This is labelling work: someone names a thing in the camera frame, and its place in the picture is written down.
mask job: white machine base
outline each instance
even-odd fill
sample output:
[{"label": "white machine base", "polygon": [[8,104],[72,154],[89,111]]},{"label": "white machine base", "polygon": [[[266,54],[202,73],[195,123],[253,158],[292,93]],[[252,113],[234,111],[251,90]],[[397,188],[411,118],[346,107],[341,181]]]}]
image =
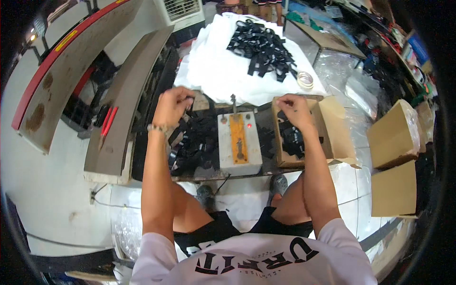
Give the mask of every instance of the white machine base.
[{"label": "white machine base", "polygon": [[231,131],[229,116],[225,114],[226,122],[222,122],[223,115],[217,116],[218,122],[218,147],[220,155],[220,170],[231,176],[258,174],[263,160],[258,139],[258,131],[253,112],[241,112],[244,121],[245,140],[247,146],[248,162],[235,164],[233,161],[233,149],[231,147]]}]

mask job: yellow lever plate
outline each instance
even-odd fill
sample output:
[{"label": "yellow lever plate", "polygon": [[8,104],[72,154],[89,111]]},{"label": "yellow lever plate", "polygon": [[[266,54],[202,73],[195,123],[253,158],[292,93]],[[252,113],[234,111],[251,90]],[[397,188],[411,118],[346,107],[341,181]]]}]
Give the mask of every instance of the yellow lever plate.
[{"label": "yellow lever plate", "polygon": [[245,140],[244,120],[242,118],[242,114],[233,114],[229,116],[229,128],[231,132],[233,163],[248,163],[249,156],[247,155],[247,141]]}]

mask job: black shorts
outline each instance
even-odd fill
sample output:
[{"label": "black shorts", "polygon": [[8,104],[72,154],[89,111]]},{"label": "black shorts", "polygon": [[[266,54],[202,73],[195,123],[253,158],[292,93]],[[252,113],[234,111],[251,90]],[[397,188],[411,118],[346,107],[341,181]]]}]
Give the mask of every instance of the black shorts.
[{"label": "black shorts", "polygon": [[255,3],[257,5],[265,5],[266,3],[276,4],[276,3],[282,3],[282,0],[253,0],[253,3]]},{"label": "black shorts", "polygon": [[[275,207],[265,207],[259,220],[249,233],[271,233],[300,236],[304,238],[309,237],[313,230],[312,221],[296,225],[285,225],[271,217],[274,210]],[[233,223],[225,211],[214,212],[209,215],[211,215],[214,220],[194,232],[174,232],[175,242],[187,256],[190,256],[201,249],[205,249],[209,245],[242,234],[233,226]]]}]

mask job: gray shoe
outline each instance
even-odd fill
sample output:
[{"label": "gray shoe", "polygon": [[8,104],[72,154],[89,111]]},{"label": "gray shoe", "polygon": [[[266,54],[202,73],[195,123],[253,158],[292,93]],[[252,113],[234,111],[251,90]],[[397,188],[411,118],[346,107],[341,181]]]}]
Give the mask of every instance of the gray shoe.
[{"label": "gray shoe", "polygon": [[273,175],[269,182],[269,198],[267,206],[270,207],[275,194],[283,195],[288,188],[288,181],[283,174]]},{"label": "gray shoe", "polygon": [[215,196],[212,188],[208,185],[201,185],[197,189],[197,196],[195,197],[206,212],[215,212]]}]

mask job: person's feet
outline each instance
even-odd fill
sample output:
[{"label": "person's feet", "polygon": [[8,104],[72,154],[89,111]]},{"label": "person's feet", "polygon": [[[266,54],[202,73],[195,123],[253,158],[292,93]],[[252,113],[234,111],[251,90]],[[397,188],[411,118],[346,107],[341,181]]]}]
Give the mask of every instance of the person's feet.
[{"label": "person's feet", "polygon": [[197,189],[197,196],[195,198],[201,204],[203,209],[206,210],[206,212],[215,212],[215,195],[210,186],[201,185]]},{"label": "person's feet", "polygon": [[273,175],[269,182],[269,199],[267,206],[277,207],[287,188],[288,181],[283,174]]}]

